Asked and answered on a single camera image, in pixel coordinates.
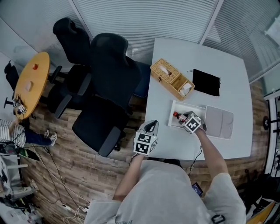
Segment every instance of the small bottle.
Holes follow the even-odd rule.
[[[186,119],[187,119],[187,117],[185,115],[180,114],[180,113],[178,113],[176,111],[174,111],[173,116],[176,117],[179,120],[178,121],[179,124],[183,124],[186,121]]]

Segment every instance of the chair armrest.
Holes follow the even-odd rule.
[[[67,104],[71,101],[72,96],[71,95],[67,95],[66,97],[64,97],[64,99],[60,102],[60,104],[58,105],[56,112],[55,112],[55,116],[56,118],[60,118],[61,115],[63,114],[63,112],[65,111]]]
[[[91,73],[88,73],[86,75],[86,77],[84,78],[84,81],[82,83],[82,85],[80,86],[80,89],[78,91],[78,95],[82,96],[84,95],[84,93],[86,92],[86,90],[88,89],[89,84],[91,83]]]
[[[53,83],[53,82],[55,81],[55,79],[56,79],[56,77],[58,76],[58,74],[60,73],[60,70],[61,70],[61,69],[62,69],[62,66],[59,65],[59,66],[55,69],[55,71],[53,72],[52,76],[49,76],[49,77],[48,77],[48,80],[49,80],[50,83]]]
[[[114,126],[98,151],[98,154],[107,157],[118,143],[122,131]]]

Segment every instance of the cable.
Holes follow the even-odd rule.
[[[63,220],[63,223],[65,224],[65,221],[64,221],[64,219],[66,219],[67,220],[67,222],[68,222],[68,224],[70,224],[70,222],[69,222],[69,220],[68,219],[72,219],[72,220],[74,220],[74,222],[76,223],[76,224],[83,224],[82,223],[82,221],[81,220],[85,220],[82,216],[81,216],[81,214],[80,214],[80,212],[79,212],[79,209],[80,208],[82,208],[81,206],[79,206],[78,208],[77,208],[77,210],[76,210],[76,212],[75,212],[75,215],[73,216],[73,217],[64,217],[62,220]]]
[[[22,130],[22,132],[21,133],[19,133],[17,136],[16,136],[16,138],[14,139],[14,140],[12,140],[12,143],[14,143],[15,145],[17,145],[14,141],[21,135],[21,134],[23,134],[24,133],[24,131],[25,131],[25,128],[23,127],[23,130]]]
[[[64,185],[64,183],[63,183],[62,177],[61,177],[61,175],[60,175],[60,171],[58,170],[58,167],[57,167],[56,163],[54,162],[53,156],[51,155],[50,152],[49,152],[49,155],[51,156],[52,161],[53,161],[54,165],[56,166],[57,172],[58,172],[59,177],[60,177],[60,179],[61,179],[62,185],[64,186],[64,189],[66,190],[66,192],[68,193],[68,195],[70,196],[70,198],[73,200],[74,204],[75,204],[77,207],[79,207],[79,206],[77,205],[77,203],[74,201],[73,197],[72,197],[72,196],[69,194],[69,192],[67,191],[67,189],[66,189],[66,187],[65,187],[65,185]]]
[[[53,177],[55,179],[57,179],[61,184],[63,184],[47,167],[46,165],[44,164],[43,160],[41,158],[39,158],[40,161],[43,163],[44,167],[53,175]],[[75,194],[76,196],[78,196],[79,198],[85,200],[86,202],[90,203],[88,200],[86,200],[85,198],[79,196],[78,194],[76,194],[73,190],[71,190],[68,186],[66,186],[65,184],[63,184],[67,189],[69,189],[73,194]]]
[[[55,202],[50,202],[50,201],[47,200],[46,198],[40,198],[40,200],[34,201],[34,203],[39,202],[39,201],[43,201],[43,200],[47,201],[47,202],[50,203],[50,204],[55,204],[55,203],[57,203],[58,201],[61,201],[60,199],[58,199],[58,200],[56,200]]]
[[[49,174],[49,177],[51,178],[51,180],[52,180],[52,183],[53,183],[53,185],[54,185],[54,188],[56,189],[56,191],[57,191],[57,193],[58,193],[58,196],[59,196],[59,199],[60,199],[60,201],[61,201],[61,203],[62,203],[62,205],[64,205],[64,203],[62,202],[62,200],[61,200],[61,196],[60,196],[60,193],[58,192],[58,190],[57,190],[57,188],[56,188],[56,185],[55,185],[55,183],[54,183],[54,181],[53,181],[53,179],[52,179],[52,177],[51,177],[51,175],[50,175],[50,173],[49,173],[49,171],[48,171],[48,174]]]
[[[81,217],[80,219],[85,220],[85,217],[82,217],[82,215],[80,214],[80,210],[82,210],[83,213],[85,213],[83,207],[82,207],[82,206],[79,206],[78,209],[77,209],[78,218]]]
[[[200,150],[199,150],[197,156],[195,157],[195,159],[194,159],[194,161],[193,161],[193,163],[192,163],[192,165],[191,165],[191,167],[190,167],[190,171],[189,171],[189,174],[188,174],[188,175],[191,174],[191,171],[193,170],[194,163],[196,162],[196,159],[200,156],[201,153],[202,153],[202,146],[200,145]]]

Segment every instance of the red object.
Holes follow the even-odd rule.
[[[182,114],[179,114],[178,112],[174,111],[173,116],[176,117],[179,121],[182,121],[183,123],[186,121],[186,117]]]
[[[32,68],[36,70],[38,68],[38,64],[34,64]]]

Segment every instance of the black cable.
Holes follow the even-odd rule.
[[[33,203],[40,202],[40,201],[43,201],[43,200],[47,201],[47,202],[50,203],[50,204],[55,204],[55,203],[57,203],[58,201],[61,201],[60,199],[58,199],[58,200],[56,200],[55,202],[50,202],[50,201],[47,200],[46,198],[40,198],[40,200],[34,201]]]
[[[79,206],[76,204],[76,202],[74,201],[73,197],[72,197],[72,196],[69,194],[69,192],[67,191],[67,189],[66,189],[66,187],[65,187],[65,185],[64,185],[64,183],[63,183],[62,177],[61,177],[61,175],[60,175],[60,171],[58,170],[58,167],[57,167],[56,163],[54,162],[53,156],[51,155],[50,152],[49,152],[49,155],[51,156],[52,161],[53,161],[54,165],[56,166],[57,172],[58,172],[58,174],[59,174],[59,177],[60,177],[60,180],[61,180],[61,182],[62,182],[62,185],[63,185],[64,189],[66,190],[66,192],[68,193],[68,195],[70,196],[70,198],[73,200],[73,202],[75,203],[75,205],[76,205],[77,207],[79,207]]]
[[[35,149],[36,153],[38,154],[38,156],[40,157],[41,162],[44,164],[44,162],[43,162],[43,160],[42,160],[42,157],[41,157],[40,153],[36,150],[36,148],[35,148],[35,147],[34,147],[34,149]],[[64,203],[63,203],[63,202],[62,202],[62,200],[61,200],[60,193],[58,192],[58,190],[57,190],[57,188],[56,188],[56,185],[55,185],[55,183],[54,183],[54,181],[53,181],[53,179],[52,179],[51,174],[49,173],[49,171],[48,171],[48,174],[49,174],[49,177],[51,178],[52,183],[53,183],[53,185],[54,185],[54,187],[55,187],[55,189],[56,189],[56,191],[57,191],[57,193],[58,193],[58,196],[59,196],[59,199],[60,199],[60,201],[61,201],[62,205],[64,205]]]
[[[17,137],[12,141],[12,143],[14,143],[14,141],[15,141],[21,134],[23,134],[24,131],[25,131],[25,128],[23,127],[23,131],[17,135]]]
[[[190,171],[189,171],[189,174],[188,174],[188,175],[191,174],[191,171],[192,171],[193,166],[194,166],[194,164],[195,164],[195,162],[196,162],[196,159],[200,156],[201,153],[202,153],[202,146],[200,145],[200,152],[198,153],[198,155],[197,155],[196,158],[194,159],[194,161],[193,161],[193,163],[192,163],[192,165],[191,165],[191,167],[190,167]]]
[[[60,180],[61,180],[61,182],[62,182],[62,185],[63,185],[64,189],[66,190],[66,192],[68,193],[68,195],[70,196],[70,198],[73,200],[74,204],[75,204],[77,207],[79,207],[79,206],[77,205],[77,203],[74,201],[73,197],[72,197],[72,196],[69,194],[69,192],[67,191],[67,189],[66,189],[66,187],[65,187],[65,185],[64,185],[64,183],[63,183],[62,177],[61,177],[61,175],[60,175],[60,171],[58,170],[58,167],[57,167],[56,163],[54,162],[53,156],[51,155],[50,152],[49,152],[49,155],[51,156],[52,161],[53,161],[54,165],[56,166],[57,172],[58,172],[58,174],[59,174],[59,177],[60,177]]]

